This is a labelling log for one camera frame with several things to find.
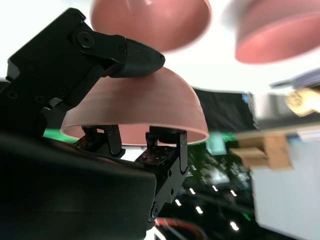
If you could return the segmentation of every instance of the pink dish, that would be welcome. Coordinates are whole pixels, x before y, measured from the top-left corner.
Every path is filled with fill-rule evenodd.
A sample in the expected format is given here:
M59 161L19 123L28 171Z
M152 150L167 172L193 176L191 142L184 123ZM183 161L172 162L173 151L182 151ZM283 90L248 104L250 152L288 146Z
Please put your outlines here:
M81 126L116 124L123 145L147 145L149 126L187 130L189 144L209 137L196 93L165 67L144 77L101 78L82 102L67 112L61 132L81 138Z
M244 64L274 63L320 46L319 0L257 0L244 15L235 57Z
M198 39L211 22L209 0L95 0L95 31L123 35L160 52Z

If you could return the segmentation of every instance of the white surface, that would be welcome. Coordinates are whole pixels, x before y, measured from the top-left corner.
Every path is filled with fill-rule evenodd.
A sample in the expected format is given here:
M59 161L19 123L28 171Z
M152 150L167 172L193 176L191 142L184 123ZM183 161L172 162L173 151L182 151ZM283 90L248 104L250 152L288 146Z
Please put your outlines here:
M261 227L298 240L318 240L320 143L291 146L294 170L254 168L256 220Z
M279 64L256 66L237 62L234 58L235 22L240 11L253 0L209 1L213 21L207 33L194 45L165 54L165 66L190 85L216 91L268 92L270 83L319 66L319 50ZM232 1L238 5L238 11L230 8ZM7 59L66 8L78 8L89 17L90 5L91 0L1 0L0 76L7 73Z

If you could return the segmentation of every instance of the black bracket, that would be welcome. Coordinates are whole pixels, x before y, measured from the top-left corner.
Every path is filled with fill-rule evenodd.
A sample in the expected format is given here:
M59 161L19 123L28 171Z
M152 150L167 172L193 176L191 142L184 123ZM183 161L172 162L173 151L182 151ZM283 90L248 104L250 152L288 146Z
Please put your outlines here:
M136 163L153 172L156 176L156 191L149 222L153 223L164 204L172 203L184 182L188 171L187 132L183 130L150 127L146 133L147 150ZM176 145L159 146L161 143Z
M126 153L118 125L83 126L82 130L85 135L74 143L77 148L106 158L121 158Z
M69 8L8 59L10 82L0 92L0 127L42 136L41 111L76 107L105 76L149 75L163 67L155 49L120 35L93 31Z

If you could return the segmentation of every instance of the white wall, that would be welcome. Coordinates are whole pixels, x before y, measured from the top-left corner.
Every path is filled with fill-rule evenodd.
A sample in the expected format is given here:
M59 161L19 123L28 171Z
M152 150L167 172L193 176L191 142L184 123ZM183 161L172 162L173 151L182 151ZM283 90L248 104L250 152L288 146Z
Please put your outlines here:
M293 170L253 169L256 220L298 240L318 240L320 143L291 146L289 154Z

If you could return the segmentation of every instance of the wire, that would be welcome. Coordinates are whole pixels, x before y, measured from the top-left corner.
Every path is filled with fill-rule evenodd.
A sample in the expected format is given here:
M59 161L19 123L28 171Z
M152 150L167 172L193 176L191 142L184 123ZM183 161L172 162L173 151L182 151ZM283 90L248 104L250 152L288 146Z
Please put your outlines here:
M201 227L184 220L180 220L177 218L156 218L155 224L157 226L171 226L184 228L193 232L198 240L208 240L207 234Z

